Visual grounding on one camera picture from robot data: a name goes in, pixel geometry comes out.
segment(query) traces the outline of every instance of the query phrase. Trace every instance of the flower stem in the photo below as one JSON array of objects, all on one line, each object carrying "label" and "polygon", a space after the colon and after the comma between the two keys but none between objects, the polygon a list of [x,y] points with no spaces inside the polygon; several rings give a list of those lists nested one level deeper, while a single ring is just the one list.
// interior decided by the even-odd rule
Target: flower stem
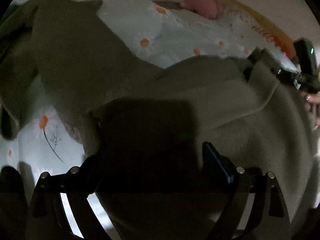
[{"label": "flower stem", "polygon": [[43,129],[43,134],[44,134],[44,137],[45,137],[45,139],[47,140],[47,143],[49,144],[51,150],[54,152],[54,154],[58,157],[58,159],[59,159],[60,161],[64,162],[64,161],[56,154],[55,150],[52,148],[52,146],[51,146],[51,144],[49,143],[48,138],[47,138],[47,136],[46,136],[46,134],[45,134],[44,129]]}]

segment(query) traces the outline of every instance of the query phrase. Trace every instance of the pink object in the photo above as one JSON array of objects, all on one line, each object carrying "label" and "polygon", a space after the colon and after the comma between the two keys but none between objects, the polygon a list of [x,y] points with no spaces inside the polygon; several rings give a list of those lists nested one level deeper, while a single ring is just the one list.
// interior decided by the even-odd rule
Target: pink object
[{"label": "pink object", "polygon": [[222,14],[224,4],[225,0],[183,0],[181,6],[204,18],[215,19]]}]

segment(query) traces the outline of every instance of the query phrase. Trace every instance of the silver screw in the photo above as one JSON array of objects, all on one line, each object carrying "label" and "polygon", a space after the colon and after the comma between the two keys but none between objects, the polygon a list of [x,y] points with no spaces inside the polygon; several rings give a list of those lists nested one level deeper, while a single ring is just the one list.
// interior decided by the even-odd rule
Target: silver screw
[{"label": "silver screw", "polygon": [[240,174],[243,174],[244,173],[244,168],[238,166],[237,167],[237,172],[240,173]]},{"label": "silver screw", "polygon": [[44,172],[42,172],[42,173],[40,174],[40,178],[41,178],[41,179],[44,179],[44,178],[48,177],[49,175],[50,175],[49,172],[44,171]]},{"label": "silver screw", "polygon": [[276,176],[275,176],[275,174],[274,174],[273,172],[269,171],[269,172],[268,172],[268,177],[269,177],[270,179],[274,179]]},{"label": "silver screw", "polygon": [[79,171],[79,167],[78,166],[74,166],[74,167],[72,167],[71,169],[70,169],[70,172],[72,173],[72,174],[76,174],[76,173],[78,173],[78,171]]}]

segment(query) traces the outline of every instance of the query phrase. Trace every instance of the finger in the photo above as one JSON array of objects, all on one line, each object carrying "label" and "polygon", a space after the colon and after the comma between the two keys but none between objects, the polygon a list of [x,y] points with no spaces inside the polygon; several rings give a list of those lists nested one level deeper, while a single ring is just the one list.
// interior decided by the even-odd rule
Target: finger
[{"label": "finger", "polygon": [[304,108],[309,111],[311,109],[311,105],[309,103],[305,103]]},{"label": "finger", "polygon": [[306,100],[308,103],[319,105],[320,104],[320,95],[309,94],[309,95],[307,95]]}]

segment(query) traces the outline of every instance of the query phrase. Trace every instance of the orange flower center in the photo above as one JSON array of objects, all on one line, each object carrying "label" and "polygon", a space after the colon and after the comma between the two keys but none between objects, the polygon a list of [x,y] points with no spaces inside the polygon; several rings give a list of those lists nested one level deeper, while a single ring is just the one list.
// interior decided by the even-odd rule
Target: orange flower center
[{"label": "orange flower center", "polygon": [[45,127],[47,126],[47,124],[48,124],[48,118],[47,118],[47,116],[44,114],[44,115],[41,117],[40,121],[39,121],[39,128],[42,129],[42,130],[44,130]]},{"label": "orange flower center", "polygon": [[149,47],[149,41],[146,38],[144,38],[140,41],[140,45],[144,48]]},{"label": "orange flower center", "polygon": [[158,13],[167,14],[162,7],[156,7],[156,10],[157,10]]},{"label": "orange flower center", "polygon": [[201,52],[200,52],[199,49],[193,49],[193,53],[194,53],[196,56],[201,55]]}]

